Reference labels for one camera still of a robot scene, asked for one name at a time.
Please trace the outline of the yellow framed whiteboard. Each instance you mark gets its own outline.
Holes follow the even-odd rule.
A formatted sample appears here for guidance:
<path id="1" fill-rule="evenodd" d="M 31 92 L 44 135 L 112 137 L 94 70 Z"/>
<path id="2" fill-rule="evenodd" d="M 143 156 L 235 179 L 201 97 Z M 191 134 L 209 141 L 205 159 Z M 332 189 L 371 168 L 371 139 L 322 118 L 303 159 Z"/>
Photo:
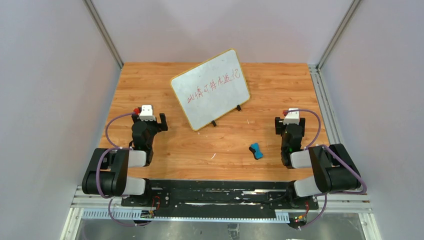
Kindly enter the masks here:
<path id="1" fill-rule="evenodd" d="M 211 124 L 251 97 L 233 48 L 174 76 L 170 86 L 193 131 Z"/>

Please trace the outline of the aluminium corner post left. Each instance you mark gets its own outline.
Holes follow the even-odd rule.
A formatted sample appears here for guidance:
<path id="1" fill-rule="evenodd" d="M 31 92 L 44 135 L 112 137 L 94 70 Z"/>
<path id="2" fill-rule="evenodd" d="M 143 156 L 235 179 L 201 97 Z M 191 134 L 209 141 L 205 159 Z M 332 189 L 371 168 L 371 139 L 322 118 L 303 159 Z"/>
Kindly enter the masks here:
<path id="1" fill-rule="evenodd" d="M 95 26 L 97 27 L 97 30 L 99 31 L 101 37 L 103 38 L 108 50 L 110 51 L 113 59 L 115 60 L 116 64 L 120 69 L 124 67 L 124 61 L 122 60 L 118 49 L 116 48 L 105 24 L 103 23 L 103 20 L 98 13 L 98 10 L 92 0 L 82 0 L 84 3 L 89 15 L 91 16 Z"/>

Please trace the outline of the aluminium frame rail front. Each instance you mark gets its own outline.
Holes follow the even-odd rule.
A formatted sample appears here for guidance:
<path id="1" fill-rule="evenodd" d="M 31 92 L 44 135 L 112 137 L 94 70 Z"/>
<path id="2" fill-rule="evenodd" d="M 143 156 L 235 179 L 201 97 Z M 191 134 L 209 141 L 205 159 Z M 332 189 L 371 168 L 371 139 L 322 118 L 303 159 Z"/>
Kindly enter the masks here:
<path id="1" fill-rule="evenodd" d="M 143 226 L 133 220 L 145 207 L 123 207 L 75 192 L 62 240 L 380 240 L 365 195 L 329 195 L 317 209 L 270 209 L 247 204 L 169 204 L 167 216 Z"/>

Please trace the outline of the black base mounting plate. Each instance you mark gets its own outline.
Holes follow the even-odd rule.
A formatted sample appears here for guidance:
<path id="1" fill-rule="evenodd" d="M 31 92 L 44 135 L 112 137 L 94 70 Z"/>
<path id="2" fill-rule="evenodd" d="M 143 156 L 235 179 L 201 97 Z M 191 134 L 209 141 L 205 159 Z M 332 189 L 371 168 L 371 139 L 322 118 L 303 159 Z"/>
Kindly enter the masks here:
<path id="1" fill-rule="evenodd" d="M 164 180 L 149 182 L 147 196 L 129 196 L 123 207 L 158 207 L 156 217 L 270 219 L 276 210 L 317 210 L 311 196 L 285 195 L 285 181 Z"/>

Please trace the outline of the aluminium corner post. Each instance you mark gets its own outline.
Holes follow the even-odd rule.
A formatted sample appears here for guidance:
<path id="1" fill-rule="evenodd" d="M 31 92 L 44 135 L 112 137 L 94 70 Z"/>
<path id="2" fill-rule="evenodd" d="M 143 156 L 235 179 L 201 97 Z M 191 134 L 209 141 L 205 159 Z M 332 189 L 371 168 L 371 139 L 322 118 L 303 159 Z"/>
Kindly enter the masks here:
<path id="1" fill-rule="evenodd" d="M 108 50 L 110 51 L 113 59 L 115 60 L 116 64 L 120 69 L 124 67 L 124 61 L 122 60 L 118 49 L 116 48 L 105 24 L 103 23 L 103 20 L 98 13 L 98 10 L 92 0 L 82 0 L 84 3 L 89 15 L 91 16 L 95 26 L 97 27 L 97 30 L 99 31 L 101 37 L 103 38 Z"/>
<path id="2" fill-rule="evenodd" d="M 327 47 L 325 48 L 322 56 L 320 57 L 317 65 L 316 65 L 316 70 L 318 72 L 326 64 L 326 62 L 329 59 L 333 49 L 337 45 L 339 39 L 342 37 L 342 34 L 344 33 L 346 27 L 350 23 L 352 17 L 354 16 L 355 12 L 357 11 L 358 7 L 361 5 L 362 2 L 363 2 L 362 0 L 352 0 L 351 1 L 346 13 L 344 14 L 343 18 L 341 19 L 338 27 L 336 28 L 333 36 L 331 37 Z"/>

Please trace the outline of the aluminium corner post right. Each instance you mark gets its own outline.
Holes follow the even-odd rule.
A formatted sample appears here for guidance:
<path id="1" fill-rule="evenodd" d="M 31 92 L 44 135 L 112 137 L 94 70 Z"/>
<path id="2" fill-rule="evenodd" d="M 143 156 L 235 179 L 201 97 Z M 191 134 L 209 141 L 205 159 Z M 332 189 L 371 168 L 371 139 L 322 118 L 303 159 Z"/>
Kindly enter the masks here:
<path id="1" fill-rule="evenodd" d="M 352 0 L 351 1 L 346 13 L 344 14 L 343 18 L 341 19 L 338 27 L 336 28 L 333 36 L 331 37 L 327 47 L 325 48 L 322 56 L 320 57 L 317 65 L 316 65 L 316 70 L 318 72 L 326 64 L 326 62 L 329 59 L 333 49 L 337 45 L 339 39 L 342 37 L 342 34 L 344 33 L 346 27 L 350 23 L 352 17 L 354 16 L 355 12 L 357 11 L 358 7 L 361 5 L 362 2 L 363 2 L 362 0 Z"/>

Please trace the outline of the aluminium side rail right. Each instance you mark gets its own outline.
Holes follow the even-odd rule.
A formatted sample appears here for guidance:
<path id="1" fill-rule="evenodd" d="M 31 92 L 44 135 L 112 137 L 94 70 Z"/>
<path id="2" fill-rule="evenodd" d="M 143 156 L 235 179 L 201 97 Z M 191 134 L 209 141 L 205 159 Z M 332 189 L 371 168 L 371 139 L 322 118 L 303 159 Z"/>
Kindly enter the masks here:
<path id="1" fill-rule="evenodd" d="M 333 110 L 330 95 L 324 81 L 321 70 L 317 65 L 308 65 L 312 83 L 315 89 L 317 102 L 320 108 L 322 121 L 327 132 L 327 138 L 330 144 L 339 144 L 343 142 L 339 124 Z"/>

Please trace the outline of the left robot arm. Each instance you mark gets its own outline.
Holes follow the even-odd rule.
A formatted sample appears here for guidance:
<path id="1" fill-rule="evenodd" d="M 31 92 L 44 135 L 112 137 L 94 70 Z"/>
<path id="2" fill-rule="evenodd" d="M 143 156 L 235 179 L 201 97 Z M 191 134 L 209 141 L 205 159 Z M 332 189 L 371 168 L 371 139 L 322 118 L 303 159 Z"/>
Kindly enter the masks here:
<path id="1" fill-rule="evenodd" d="M 167 131 L 167 118 L 128 113 L 133 120 L 132 140 L 127 147 L 110 142 L 111 148 L 96 148 L 82 179 L 82 191 L 108 199 L 124 195 L 142 196 L 147 192 L 148 179 L 129 177 L 129 168 L 148 167 L 153 159 L 154 137 Z"/>

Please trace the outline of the blue black whiteboard eraser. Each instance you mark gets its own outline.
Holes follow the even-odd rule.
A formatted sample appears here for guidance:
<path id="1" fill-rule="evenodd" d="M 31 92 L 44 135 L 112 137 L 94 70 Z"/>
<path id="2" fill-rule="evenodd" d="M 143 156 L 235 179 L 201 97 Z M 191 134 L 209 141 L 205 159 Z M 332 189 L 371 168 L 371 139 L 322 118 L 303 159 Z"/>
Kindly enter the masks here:
<path id="1" fill-rule="evenodd" d="M 250 152 L 253 154 L 255 160 L 259 160 L 263 158 L 263 153 L 260 150 L 259 144 L 257 142 L 251 144 L 248 148 Z"/>

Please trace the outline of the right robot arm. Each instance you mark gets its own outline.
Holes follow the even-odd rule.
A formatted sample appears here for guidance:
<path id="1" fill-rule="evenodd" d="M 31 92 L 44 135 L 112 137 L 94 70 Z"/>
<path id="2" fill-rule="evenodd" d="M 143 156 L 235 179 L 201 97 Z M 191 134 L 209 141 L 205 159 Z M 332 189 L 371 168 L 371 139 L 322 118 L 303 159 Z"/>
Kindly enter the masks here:
<path id="1" fill-rule="evenodd" d="M 365 191 L 364 181 L 343 144 L 301 148 L 305 122 L 303 117 L 274 119 L 275 133 L 281 136 L 282 164 L 288 169 L 312 169 L 312 176 L 288 184 L 289 197 L 299 199 L 328 193 L 354 194 L 358 189 Z"/>

